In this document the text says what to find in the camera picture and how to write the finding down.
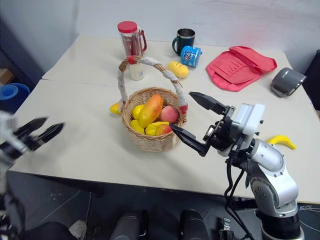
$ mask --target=white wall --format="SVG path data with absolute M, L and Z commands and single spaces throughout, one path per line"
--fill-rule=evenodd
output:
M 124 20 L 139 23 L 147 40 L 170 42 L 192 28 L 196 44 L 281 49 L 302 73 L 320 49 L 320 0 L 0 1 L 1 18 L 44 71 L 76 34 L 118 37 Z

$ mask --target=blue mug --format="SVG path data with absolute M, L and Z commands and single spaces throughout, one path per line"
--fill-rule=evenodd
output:
M 181 63 L 190 67 L 197 67 L 200 55 L 202 55 L 201 48 L 194 46 L 185 46 L 181 51 Z

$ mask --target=banana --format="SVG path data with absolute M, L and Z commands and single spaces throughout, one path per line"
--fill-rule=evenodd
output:
M 276 135 L 266 141 L 268 144 L 283 144 L 291 149 L 297 149 L 297 146 L 285 135 Z

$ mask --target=table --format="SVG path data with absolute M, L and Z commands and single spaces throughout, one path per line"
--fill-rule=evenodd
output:
M 289 98 L 277 98 L 268 89 L 274 75 L 290 67 L 283 52 L 259 51 L 273 57 L 278 69 L 240 92 L 217 88 L 209 79 L 206 65 L 226 47 L 200 46 L 204 52 L 199 66 L 181 80 L 186 92 L 197 91 L 215 97 L 226 105 L 265 104 L 259 138 L 287 135 L 296 150 L 280 146 L 287 169 L 299 187 L 298 201 L 320 203 L 320 122 L 304 89 Z M 167 42 L 148 42 L 147 56 L 163 63 L 177 60 Z M 17 160 L 13 171 L 43 176 L 103 183 L 137 185 L 222 195 L 228 186 L 225 160 L 212 149 L 206 157 L 184 144 L 168 152 L 144 152 L 128 138 L 119 116 L 109 106 L 120 99 L 117 67 L 122 61 L 118 39 L 80 36 L 49 70 L 17 111 L 20 124 L 35 117 L 49 116 L 46 125 L 65 122 L 63 131 L 36 152 Z M 141 81 L 125 79 L 129 94 L 157 86 L 172 89 L 168 80 L 146 66 Z M 185 128 L 202 139 L 208 126 L 221 117 L 200 107 L 190 96 Z M 233 176 L 239 173 L 233 168 Z M 241 180 L 235 196 L 252 198 Z

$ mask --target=gray object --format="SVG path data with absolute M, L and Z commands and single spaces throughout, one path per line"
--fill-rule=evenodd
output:
M 271 90 L 281 98 L 291 96 L 305 79 L 305 75 L 285 67 L 272 80 Z

